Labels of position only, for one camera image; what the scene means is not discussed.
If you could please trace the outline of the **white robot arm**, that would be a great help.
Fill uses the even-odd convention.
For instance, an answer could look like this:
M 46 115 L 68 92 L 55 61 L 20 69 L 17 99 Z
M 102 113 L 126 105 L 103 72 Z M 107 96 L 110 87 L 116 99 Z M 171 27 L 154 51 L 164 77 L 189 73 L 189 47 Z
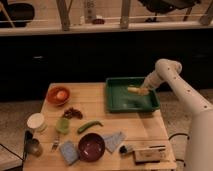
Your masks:
M 155 90 L 166 82 L 192 114 L 183 171 L 213 171 L 213 104 L 179 76 L 181 70 L 180 62 L 159 59 L 141 87 Z

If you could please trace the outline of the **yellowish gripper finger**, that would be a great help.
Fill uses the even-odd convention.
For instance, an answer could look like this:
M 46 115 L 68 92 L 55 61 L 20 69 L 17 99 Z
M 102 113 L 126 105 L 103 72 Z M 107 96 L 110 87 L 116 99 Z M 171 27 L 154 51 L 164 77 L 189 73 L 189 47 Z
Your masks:
M 139 89 L 139 94 L 142 95 L 142 96 L 148 95 L 149 94 L 149 89 L 145 88 L 145 87 L 141 87 Z

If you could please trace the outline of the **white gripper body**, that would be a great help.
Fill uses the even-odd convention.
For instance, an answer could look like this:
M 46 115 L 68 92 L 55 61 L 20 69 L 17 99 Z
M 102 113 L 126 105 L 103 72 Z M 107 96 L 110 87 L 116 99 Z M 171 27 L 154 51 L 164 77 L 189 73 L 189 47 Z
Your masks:
M 144 82 L 142 83 L 142 86 L 149 90 L 155 90 L 163 82 L 164 80 L 158 75 L 158 73 L 156 71 L 153 71 L 145 77 Z

